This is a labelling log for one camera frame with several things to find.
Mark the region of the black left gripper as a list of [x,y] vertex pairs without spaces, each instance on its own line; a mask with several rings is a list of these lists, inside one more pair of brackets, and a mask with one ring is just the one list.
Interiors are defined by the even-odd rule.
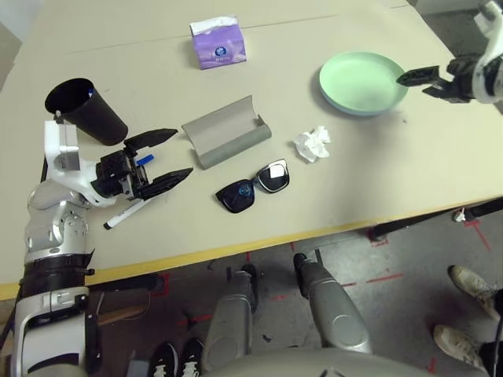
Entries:
[[113,152],[104,157],[96,165],[94,189],[101,196],[136,196],[140,190],[141,199],[151,199],[173,189],[184,181],[193,168],[171,171],[155,178],[150,184],[144,167],[137,165],[130,150],[152,148],[163,144],[178,131],[176,129],[157,129],[146,131],[124,141],[125,149]]

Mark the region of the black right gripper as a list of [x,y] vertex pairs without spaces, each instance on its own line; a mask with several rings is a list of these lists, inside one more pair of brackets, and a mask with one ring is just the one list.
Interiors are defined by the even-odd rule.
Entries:
[[[478,100],[473,93],[472,80],[475,67],[479,61],[478,54],[467,54],[454,58],[446,70],[453,76],[451,84],[431,85],[422,90],[430,97],[450,103],[469,103]],[[405,87],[432,84],[439,78],[439,66],[417,68],[400,75],[396,82]]]

